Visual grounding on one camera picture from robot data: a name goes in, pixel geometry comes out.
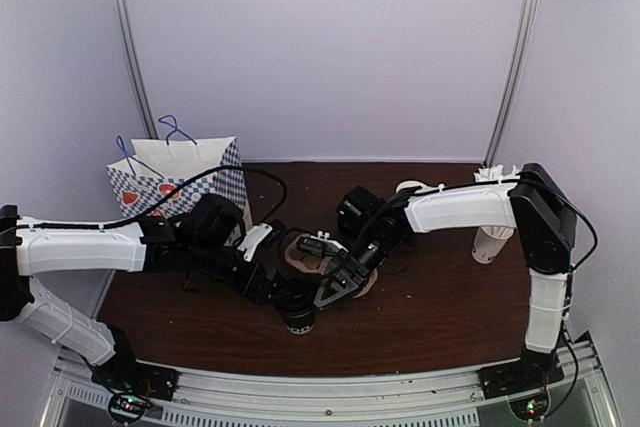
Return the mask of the single black paper coffee cup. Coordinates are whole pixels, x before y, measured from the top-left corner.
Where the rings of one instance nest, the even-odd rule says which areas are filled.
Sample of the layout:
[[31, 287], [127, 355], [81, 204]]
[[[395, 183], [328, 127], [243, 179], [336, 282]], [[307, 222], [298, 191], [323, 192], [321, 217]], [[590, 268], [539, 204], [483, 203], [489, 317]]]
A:
[[300, 298], [287, 300], [276, 306], [287, 330], [294, 335], [309, 333], [316, 320], [315, 307], [312, 299]]

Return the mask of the stack of paper coffee cups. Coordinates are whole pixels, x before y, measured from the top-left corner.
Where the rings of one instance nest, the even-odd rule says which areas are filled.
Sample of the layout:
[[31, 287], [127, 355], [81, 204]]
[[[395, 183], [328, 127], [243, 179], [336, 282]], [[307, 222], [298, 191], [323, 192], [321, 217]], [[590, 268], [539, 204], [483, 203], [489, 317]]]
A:
[[420, 181], [416, 181], [416, 180], [405, 180], [400, 182], [396, 188], [395, 188], [395, 192], [399, 193], [401, 191], [410, 191], [412, 193], [420, 193], [420, 192], [426, 192], [426, 191], [430, 191], [432, 190], [433, 187], [429, 186], [423, 182]]

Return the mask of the black plastic cup lid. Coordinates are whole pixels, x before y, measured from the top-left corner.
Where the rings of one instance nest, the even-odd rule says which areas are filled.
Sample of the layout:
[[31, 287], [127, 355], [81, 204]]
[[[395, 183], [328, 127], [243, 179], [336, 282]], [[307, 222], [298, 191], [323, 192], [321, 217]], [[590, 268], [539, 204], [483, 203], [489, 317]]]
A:
[[308, 315], [313, 311], [316, 290], [313, 285], [290, 279], [281, 285], [274, 306], [283, 317]]

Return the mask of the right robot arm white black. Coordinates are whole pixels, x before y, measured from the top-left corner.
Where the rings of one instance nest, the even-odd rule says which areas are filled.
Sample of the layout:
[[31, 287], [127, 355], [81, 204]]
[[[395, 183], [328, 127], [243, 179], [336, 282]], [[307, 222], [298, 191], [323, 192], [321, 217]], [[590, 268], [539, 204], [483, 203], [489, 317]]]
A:
[[500, 168], [488, 178], [458, 186], [403, 182], [384, 200], [356, 186], [337, 207], [338, 228], [353, 238], [328, 264], [314, 305], [324, 310], [364, 290], [373, 271], [412, 234], [475, 228], [515, 230], [529, 270], [529, 320], [512, 377], [535, 387], [551, 371], [561, 326], [570, 308], [570, 284], [578, 210], [546, 170], [528, 163], [509, 175]]

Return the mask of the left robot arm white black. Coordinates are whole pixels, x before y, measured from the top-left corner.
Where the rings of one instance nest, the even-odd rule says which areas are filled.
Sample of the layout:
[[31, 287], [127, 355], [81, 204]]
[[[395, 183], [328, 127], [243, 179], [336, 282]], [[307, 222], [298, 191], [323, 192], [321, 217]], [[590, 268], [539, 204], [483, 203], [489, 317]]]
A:
[[162, 273], [195, 268], [257, 305], [276, 299], [283, 283], [254, 256], [275, 232], [259, 224], [230, 243], [242, 210], [217, 195], [202, 196], [170, 219], [142, 216], [113, 224], [40, 222], [1, 209], [1, 319], [24, 323], [84, 357], [123, 391], [144, 380], [126, 334], [94, 321], [49, 292], [36, 275], [54, 271]]

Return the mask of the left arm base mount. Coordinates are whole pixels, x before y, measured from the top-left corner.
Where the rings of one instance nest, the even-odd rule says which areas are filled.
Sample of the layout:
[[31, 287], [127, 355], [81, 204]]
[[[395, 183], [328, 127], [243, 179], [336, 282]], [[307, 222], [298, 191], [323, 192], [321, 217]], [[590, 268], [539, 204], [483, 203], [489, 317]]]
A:
[[175, 369], [135, 362], [126, 368], [90, 365], [91, 380], [109, 392], [125, 392], [144, 399], [171, 401], [179, 372]]

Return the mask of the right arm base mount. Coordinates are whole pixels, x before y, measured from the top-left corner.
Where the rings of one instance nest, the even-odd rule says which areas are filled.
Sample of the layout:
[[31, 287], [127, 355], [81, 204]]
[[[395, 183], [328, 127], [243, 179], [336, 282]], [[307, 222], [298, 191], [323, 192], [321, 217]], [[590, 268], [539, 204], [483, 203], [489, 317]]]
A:
[[493, 399], [541, 389], [546, 384], [563, 380], [564, 372], [558, 366], [546, 373], [538, 366], [527, 370], [523, 361], [514, 361], [481, 368], [478, 376], [484, 398]]

